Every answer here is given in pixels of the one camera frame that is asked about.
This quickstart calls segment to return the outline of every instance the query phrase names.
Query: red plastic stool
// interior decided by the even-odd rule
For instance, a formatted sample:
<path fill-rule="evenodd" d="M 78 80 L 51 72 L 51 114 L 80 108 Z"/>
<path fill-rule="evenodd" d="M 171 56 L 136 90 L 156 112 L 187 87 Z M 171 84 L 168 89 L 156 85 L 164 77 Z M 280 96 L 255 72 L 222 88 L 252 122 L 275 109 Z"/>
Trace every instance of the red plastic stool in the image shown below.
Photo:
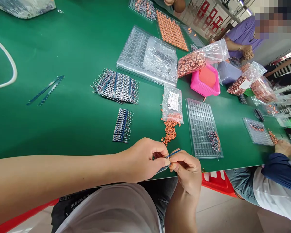
<path fill-rule="evenodd" d="M 198 26 L 198 23 L 205 16 L 205 13 L 207 12 L 209 6 L 210 6 L 209 2 L 208 1 L 204 1 L 203 5 L 198 10 L 198 12 L 196 14 L 196 17 L 193 20 L 193 24 L 195 26 Z"/>
<path fill-rule="evenodd" d="M 211 22 L 213 21 L 213 19 L 216 16 L 217 13 L 218 13 L 218 11 L 216 9 L 213 9 L 212 10 L 212 12 L 210 13 L 210 15 L 204 21 L 204 25 L 202 27 L 203 31 L 205 31 L 208 28 L 208 26 L 211 24 Z"/>
<path fill-rule="evenodd" d="M 38 206 L 26 213 L 23 213 L 15 218 L 8 220 L 5 223 L 0 225 L 0 233 L 7 233 L 8 231 L 12 230 L 13 228 L 17 227 L 19 224 L 25 222 L 30 217 L 34 216 L 35 214 L 39 213 L 40 211 L 44 210 L 46 207 L 53 206 L 58 202 L 59 199 L 46 203 L 44 205 Z"/>
<path fill-rule="evenodd" d="M 212 35 L 215 34 L 215 32 L 218 30 L 218 28 L 221 26 L 221 24 L 223 23 L 223 19 L 221 16 L 218 16 L 216 18 L 215 21 L 213 21 L 213 23 L 210 25 L 210 27 L 208 28 L 207 33 L 205 34 L 206 38 L 209 36 L 209 34 L 211 33 Z"/>
<path fill-rule="evenodd" d="M 202 174 L 202 186 L 210 188 L 214 191 L 223 193 L 225 195 L 237 198 L 234 188 L 230 183 L 225 171 L 223 171 L 225 180 L 221 177 L 220 171 L 217 172 L 217 177 L 209 177 L 209 181 L 205 179 L 204 174 Z"/>

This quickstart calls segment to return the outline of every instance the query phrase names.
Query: hand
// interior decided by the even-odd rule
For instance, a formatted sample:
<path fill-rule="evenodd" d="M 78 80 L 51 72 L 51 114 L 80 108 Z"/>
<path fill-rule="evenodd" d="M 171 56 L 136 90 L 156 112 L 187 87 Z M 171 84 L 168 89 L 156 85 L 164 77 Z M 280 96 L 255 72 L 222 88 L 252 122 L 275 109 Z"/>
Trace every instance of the hand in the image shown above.
<path fill-rule="evenodd" d="M 164 3 L 165 3 L 167 6 L 171 6 L 171 5 L 173 5 L 174 2 L 175 2 L 175 0 L 164 0 Z"/>
<path fill-rule="evenodd" d="M 136 183 L 152 178 L 162 167 L 170 164 L 169 159 L 158 158 L 152 160 L 155 152 L 168 155 L 166 146 L 149 138 L 142 138 L 131 148 L 116 154 L 120 158 L 120 176 L 123 182 Z"/>
<path fill-rule="evenodd" d="M 169 160 L 171 162 L 170 171 L 177 173 L 183 189 L 191 196 L 199 197 L 201 189 L 200 161 L 184 150 L 174 154 Z"/>
<path fill-rule="evenodd" d="M 244 57 L 244 60 L 246 60 L 246 61 L 248 61 L 248 60 L 250 60 L 250 59 L 252 59 L 252 58 L 254 58 L 254 54 L 253 53 L 251 53 L 249 56 L 247 56 L 247 57 Z"/>
<path fill-rule="evenodd" d="M 291 155 L 291 144 L 286 141 L 279 140 L 275 146 L 275 153 L 281 153 L 289 157 Z"/>
<path fill-rule="evenodd" d="M 252 46 L 251 45 L 243 45 L 240 49 L 244 57 L 248 57 L 250 54 L 252 54 Z"/>

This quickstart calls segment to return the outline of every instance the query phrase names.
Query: plastic bag with label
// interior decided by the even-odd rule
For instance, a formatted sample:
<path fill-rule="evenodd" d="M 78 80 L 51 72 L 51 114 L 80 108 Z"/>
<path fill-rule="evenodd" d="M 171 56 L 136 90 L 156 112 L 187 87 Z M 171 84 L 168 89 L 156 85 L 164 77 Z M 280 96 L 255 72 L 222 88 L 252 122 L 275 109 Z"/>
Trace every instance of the plastic bag with label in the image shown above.
<path fill-rule="evenodd" d="M 230 57 L 225 39 L 206 45 L 179 59 L 177 76 L 181 78 L 206 65 L 225 61 Z"/>
<path fill-rule="evenodd" d="M 234 84 L 227 90 L 228 93 L 234 95 L 243 94 L 246 89 L 251 87 L 258 78 L 260 78 L 267 70 L 255 61 L 250 67 L 234 82 Z"/>
<path fill-rule="evenodd" d="M 163 121 L 171 120 L 183 124 L 182 92 L 181 90 L 164 84 Z"/>

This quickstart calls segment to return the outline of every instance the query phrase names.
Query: white wall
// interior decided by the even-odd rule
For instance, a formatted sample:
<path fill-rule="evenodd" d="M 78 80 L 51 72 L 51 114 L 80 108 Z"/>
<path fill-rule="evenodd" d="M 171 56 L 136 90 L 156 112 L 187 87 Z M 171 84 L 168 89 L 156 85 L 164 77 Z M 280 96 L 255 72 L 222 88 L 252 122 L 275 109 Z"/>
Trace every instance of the white wall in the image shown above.
<path fill-rule="evenodd" d="M 266 39 L 254 52 L 255 61 L 262 66 L 277 60 L 291 52 L 291 39 L 280 39 L 276 34 L 271 34 L 270 39 Z"/>

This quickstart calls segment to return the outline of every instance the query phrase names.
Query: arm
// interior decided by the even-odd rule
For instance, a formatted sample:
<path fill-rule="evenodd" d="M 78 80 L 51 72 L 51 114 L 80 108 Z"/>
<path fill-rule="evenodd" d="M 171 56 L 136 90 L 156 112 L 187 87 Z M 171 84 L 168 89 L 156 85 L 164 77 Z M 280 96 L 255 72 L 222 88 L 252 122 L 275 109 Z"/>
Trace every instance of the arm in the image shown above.
<path fill-rule="evenodd" d="M 143 138 L 113 155 L 34 155 L 0 159 L 0 224 L 39 205 L 100 185 L 146 180 L 164 165 L 154 152 L 168 155 L 161 142 Z"/>
<path fill-rule="evenodd" d="M 291 65 L 291 58 L 290 58 L 289 60 L 285 61 L 284 63 L 282 63 L 280 66 L 278 66 L 278 67 L 277 67 L 276 69 L 274 69 L 273 71 L 267 73 L 267 74 L 265 75 L 265 77 L 268 77 L 268 76 L 270 76 L 270 75 L 276 73 L 278 70 L 281 70 L 282 68 L 284 68 L 284 67 L 286 67 L 286 66 L 288 66 L 288 65 Z"/>
<path fill-rule="evenodd" d="M 280 153 L 271 154 L 261 172 L 268 179 L 291 189 L 291 165 L 287 156 Z"/>
<path fill-rule="evenodd" d="M 197 232 L 196 207 L 201 190 L 201 166 L 198 159 L 181 151 L 170 158 L 171 171 L 179 182 L 165 214 L 166 233 Z"/>
<path fill-rule="evenodd" d="M 236 44 L 228 36 L 226 36 L 224 39 L 229 51 L 241 51 L 244 60 L 250 60 L 254 57 L 251 45 Z"/>
<path fill-rule="evenodd" d="M 291 189 L 291 165 L 289 156 L 291 155 L 291 145 L 283 140 L 275 146 L 275 153 L 269 156 L 262 174 L 276 183 Z"/>

